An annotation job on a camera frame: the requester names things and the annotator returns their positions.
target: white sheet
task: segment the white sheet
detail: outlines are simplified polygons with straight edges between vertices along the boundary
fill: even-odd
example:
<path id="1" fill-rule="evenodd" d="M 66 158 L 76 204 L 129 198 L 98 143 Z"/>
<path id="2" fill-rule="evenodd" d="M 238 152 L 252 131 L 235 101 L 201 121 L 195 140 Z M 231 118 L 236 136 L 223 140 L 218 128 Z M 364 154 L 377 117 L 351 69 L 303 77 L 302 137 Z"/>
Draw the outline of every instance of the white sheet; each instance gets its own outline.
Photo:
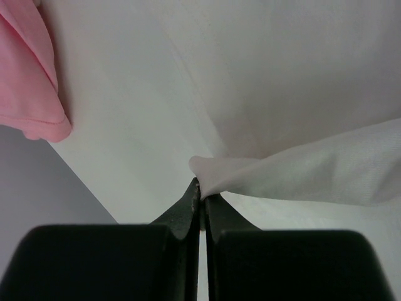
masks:
<path id="1" fill-rule="evenodd" d="M 401 298 L 401 4 L 148 6 L 201 108 L 215 157 L 190 162 L 203 197 L 269 198 L 230 197 L 262 228 L 362 232 Z"/>

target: white cloth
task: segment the white cloth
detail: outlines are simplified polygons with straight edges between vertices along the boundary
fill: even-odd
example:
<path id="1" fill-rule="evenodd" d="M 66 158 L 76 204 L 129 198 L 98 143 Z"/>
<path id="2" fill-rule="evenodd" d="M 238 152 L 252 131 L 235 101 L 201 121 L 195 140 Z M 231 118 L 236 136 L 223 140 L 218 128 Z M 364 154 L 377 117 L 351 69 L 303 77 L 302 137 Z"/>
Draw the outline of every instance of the white cloth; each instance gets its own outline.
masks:
<path id="1" fill-rule="evenodd" d="M 214 156 L 190 162 L 203 196 L 247 195 L 229 201 L 262 228 L 362 232 L 401 300 L 401 3 L 147 6 Z"/>

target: gray surface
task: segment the gray surface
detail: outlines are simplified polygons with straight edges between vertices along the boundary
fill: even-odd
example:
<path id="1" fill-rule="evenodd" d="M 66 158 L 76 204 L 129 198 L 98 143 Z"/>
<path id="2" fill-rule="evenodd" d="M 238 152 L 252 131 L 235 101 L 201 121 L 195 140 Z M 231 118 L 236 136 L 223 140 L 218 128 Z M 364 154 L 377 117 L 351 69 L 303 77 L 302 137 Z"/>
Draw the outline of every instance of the gray surface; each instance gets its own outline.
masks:
<path id="1" fill-rule="evenodd" d="M 0 125 L 0 276 L 26 232 L 52 223 L 116 221 L 47 142 Z"/>

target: pink fabric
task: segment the pink fabric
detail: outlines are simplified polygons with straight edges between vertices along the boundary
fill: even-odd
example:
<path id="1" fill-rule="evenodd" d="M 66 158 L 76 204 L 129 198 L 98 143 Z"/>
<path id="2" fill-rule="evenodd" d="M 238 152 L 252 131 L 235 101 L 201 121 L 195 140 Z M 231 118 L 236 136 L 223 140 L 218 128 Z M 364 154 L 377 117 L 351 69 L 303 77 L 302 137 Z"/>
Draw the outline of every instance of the pink fabric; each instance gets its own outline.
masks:
<path id="1" fill-rule="evenodd" d="M 53 46 L 32 0 L 0 0 L 0 124 L 59 142 L 71 124 L 57 96 Z"/>

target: crumpled cloth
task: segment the crumpled cloth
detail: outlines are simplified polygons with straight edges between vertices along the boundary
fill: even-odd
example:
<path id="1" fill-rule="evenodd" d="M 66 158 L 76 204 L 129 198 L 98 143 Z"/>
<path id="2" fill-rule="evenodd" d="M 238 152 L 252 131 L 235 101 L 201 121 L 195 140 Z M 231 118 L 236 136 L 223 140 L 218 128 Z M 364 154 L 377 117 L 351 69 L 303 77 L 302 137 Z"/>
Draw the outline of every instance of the crumpled cloth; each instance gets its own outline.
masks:
<path id="1" fill-rule="evenodd" d="M 264 159 L 193 157 L 202 197 L 374 206 L 401 198 L 401 119 L 299 145 Z"/>
<path id="2" fill-rule="evenodd" d="M 59 142 L 71 124 L 58 98 L 53 46 L 32 0 L 0 0 L 0 124 Z"/>

